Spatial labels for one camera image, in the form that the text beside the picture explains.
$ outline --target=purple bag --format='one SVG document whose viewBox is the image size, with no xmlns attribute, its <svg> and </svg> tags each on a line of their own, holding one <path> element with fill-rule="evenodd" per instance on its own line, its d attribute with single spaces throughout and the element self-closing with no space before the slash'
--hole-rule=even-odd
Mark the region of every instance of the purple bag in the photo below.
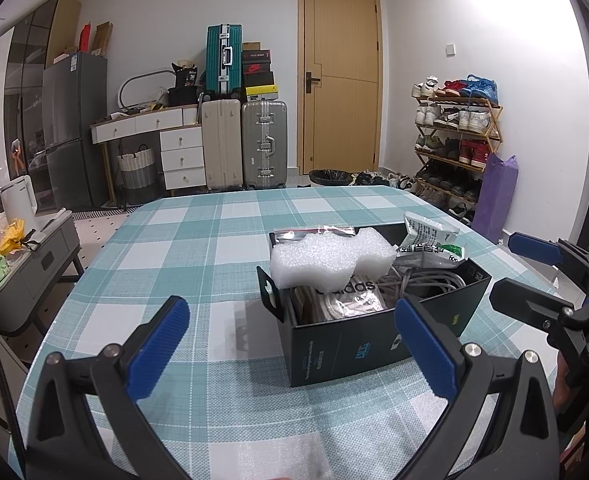
<svg viewBox="0 0 589 480">
<path fill-rule="evenodd" d="M 514 155 L 506 161 L 494 153 L 487 158 L 472 228 L 494 244 L 501 237 L 518 176 L 519 165 Z"/>
</svg>

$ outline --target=blue gripper pad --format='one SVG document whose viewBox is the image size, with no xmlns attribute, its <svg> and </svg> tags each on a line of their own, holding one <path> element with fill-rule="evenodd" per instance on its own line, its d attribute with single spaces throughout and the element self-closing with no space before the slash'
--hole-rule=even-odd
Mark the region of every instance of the blue gripper pad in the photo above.
<svg viewBox="0 0 589 480">
<path fill-rule="evenodd" d="M 149 397 L 190 325 L 190 307 L 178 298 L 130 363 L 126 391 L 132 400 Z"/>
<path fill-rule="evenodd" d="M 507 246 L 514 254 L 542 264 L 553 266 L 563 263 L 563 255 L 559 246 L 553 242 L 546 242 L 522 233 L 514 233 L 510 235 Z"/>
<path fill-rule="evenodd" d="M 434 395 L 452 402 L 459 389 L 454 362 L 408 300 L 397 302 L 394 324 Z"/>
</svg>

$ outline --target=packing foam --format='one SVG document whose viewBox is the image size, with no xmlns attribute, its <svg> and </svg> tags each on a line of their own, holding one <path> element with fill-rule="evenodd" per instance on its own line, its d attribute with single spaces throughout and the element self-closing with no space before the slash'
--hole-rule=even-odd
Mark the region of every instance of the packing foam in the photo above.
<svg viewBox="0 0 589 480">
<path fill-rule="evenodd" d="M 356 236 L 308 234 L 298 242 L 273 248 L 270 274 L 278 288 L 312 286 L 319 292 L 342 290 L 353 274 L 378 280 L 385 276 L 397 251 L 374 228 Z"/>
</svg>

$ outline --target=plaid tablecloth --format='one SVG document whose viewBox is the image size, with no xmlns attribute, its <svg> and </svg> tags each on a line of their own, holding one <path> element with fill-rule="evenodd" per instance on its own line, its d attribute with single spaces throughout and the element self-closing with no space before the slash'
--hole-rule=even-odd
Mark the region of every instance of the plaid tablecloth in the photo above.
<svg viewBox="0 0 589 480">
<path fill-rule="evenodd" d="M 122 343 L 176 294 L 190 304 L 190 328 L 139 406 L 194 480 L 393 478 L 445 402 L 433 396 L 412 359 L 290 388 L 277 320 L 258 299 L 255 267 L 269 269 L 274 229 L 400 222 L 404 211 L 460 227 L 458 240 L 494 278 L 461 341 L 502 356 L 535 349 L 552 381 L 555 353 L 545 336 L 494 312 L 487 300 L 492 283 L 506 276 L 542 290 L 549 284 L 414 195 L 389 187 L 208 194 L 145 205 L 114 233 L 74 287 L 31 367 L 17 409 L 23 435 L 48 353 L 86 357 Z M 488 397 L 460 462 L 471 458 L 493 404 Z M 90 407 L 113 460 L 132 471 L 95 397 Z"/>
</svg>

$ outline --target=gray refrigerator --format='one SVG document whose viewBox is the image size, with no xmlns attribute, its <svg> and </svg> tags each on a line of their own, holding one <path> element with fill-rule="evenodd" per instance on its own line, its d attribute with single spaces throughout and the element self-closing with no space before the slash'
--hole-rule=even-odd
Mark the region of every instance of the gray refrigerator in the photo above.
<svg viewBox="0 0 589 480">
<path fill-rule="evenodd" d="M 57 208 L 89 211 L 108 201 L 101 149 L 90 131 L 108 113 L 107 72 L 107 59 L 85 52 L 44 71 L 44 137 Z"/>
</svg>

